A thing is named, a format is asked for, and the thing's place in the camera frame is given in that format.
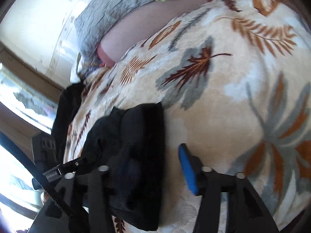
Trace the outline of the black pants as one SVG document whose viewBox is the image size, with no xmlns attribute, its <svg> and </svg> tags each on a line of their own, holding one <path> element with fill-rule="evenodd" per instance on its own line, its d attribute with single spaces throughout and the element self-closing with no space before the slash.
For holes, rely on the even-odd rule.
<svg viewBox="0 0 311 233">
<path fill-rule="evenodd" d="M 88 132 L 82 155 L 109 167 L 113 216 L 144 231 L 158 228 L 165 172 L 165 126 L 161 103 L 116 107 Z"/>
</svg>

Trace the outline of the black cloth pile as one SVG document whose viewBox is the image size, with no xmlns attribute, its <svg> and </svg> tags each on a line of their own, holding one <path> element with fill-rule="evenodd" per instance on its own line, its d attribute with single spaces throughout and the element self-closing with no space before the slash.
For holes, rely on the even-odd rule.
<svg viewBox="0 0 311 233">
<path fill-rule="evenodd" d="M 56 160 L 59 164 L 63 163 L 67 132 L 81 105 L 81 94 L 84 88 L 83 82 L 72 84 L 62 91 L 59 98 L 56 118 L 51 131 L 56 145 Z"/>
</svg>

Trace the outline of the white cloth by pillow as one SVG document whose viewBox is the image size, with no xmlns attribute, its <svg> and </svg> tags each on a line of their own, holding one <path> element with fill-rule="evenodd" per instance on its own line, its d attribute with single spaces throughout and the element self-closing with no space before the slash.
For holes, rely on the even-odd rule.
<svg viewBox="0 0 311 233">
<path fill-rule="evenodd" d="M 74 62 L 70 73 L 70 82 L 72 84 L 79 83 L 81 79 L 84 78 L 83 66 L 84 66 L 83 57 L 81 53 L 78 53 L 77 59 Z"/>
</svg>

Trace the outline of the leaf pattern fleece blanket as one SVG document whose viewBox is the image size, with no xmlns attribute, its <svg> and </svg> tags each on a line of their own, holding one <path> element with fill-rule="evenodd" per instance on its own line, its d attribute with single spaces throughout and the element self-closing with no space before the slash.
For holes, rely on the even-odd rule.
<svg viewBox="0 0 311 233">
<path fill-rule="evenodd" d="M 172 19 L 86 80 L 64 162 L 113 107 L 162 102 L 167 169 L 158 232 L 191 232 L 198 197 L 178 145 L 225 174 L 244 173 L 279 229 L 310 203 L 310 31 L 276 0 L 215 0 Z"/>
</svg>

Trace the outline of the grey quilted pillow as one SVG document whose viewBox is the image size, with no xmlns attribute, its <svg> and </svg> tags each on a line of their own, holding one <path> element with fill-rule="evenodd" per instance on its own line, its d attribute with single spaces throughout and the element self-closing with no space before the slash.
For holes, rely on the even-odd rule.
<svg viewBox="0 0 311 233">
<path fill-rule="evenodd" d="M 97 59 L 102 37 L 125 16 L 154 0 L 92 0 L 74 21 L 79 54 L 83 61 Z"/>
</svg>

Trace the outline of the pink quilted mattress cover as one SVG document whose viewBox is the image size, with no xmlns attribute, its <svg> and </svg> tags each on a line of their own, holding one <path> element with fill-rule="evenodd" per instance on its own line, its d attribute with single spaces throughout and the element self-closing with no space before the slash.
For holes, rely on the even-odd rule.
<svg viewBox="0 0 311 233">
<path fill-rule="evenodd" d="M 171 19 L 209 1 L 213 0 L 154 1 L 134 10 L 117 22 L 101 39 L 97 48 L 101 63 L 112 67 L 131 46 L 153 36 Z"/>
</svg>

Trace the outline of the window with brown frame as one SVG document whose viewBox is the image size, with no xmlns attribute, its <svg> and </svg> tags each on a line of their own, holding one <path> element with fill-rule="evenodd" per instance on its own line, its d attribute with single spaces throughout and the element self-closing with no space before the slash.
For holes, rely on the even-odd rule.
<svg viewBox="0 0 311 233">
<path fill-rule="evenodd" d="M 49 134 L 62 87 L 1 46 L 1 134 L 33 159 L 32 137 Z M 1 143 L 1 215 L 14 229 L 29 228 L 42 208 L 32 175 Z"/>
</svg>

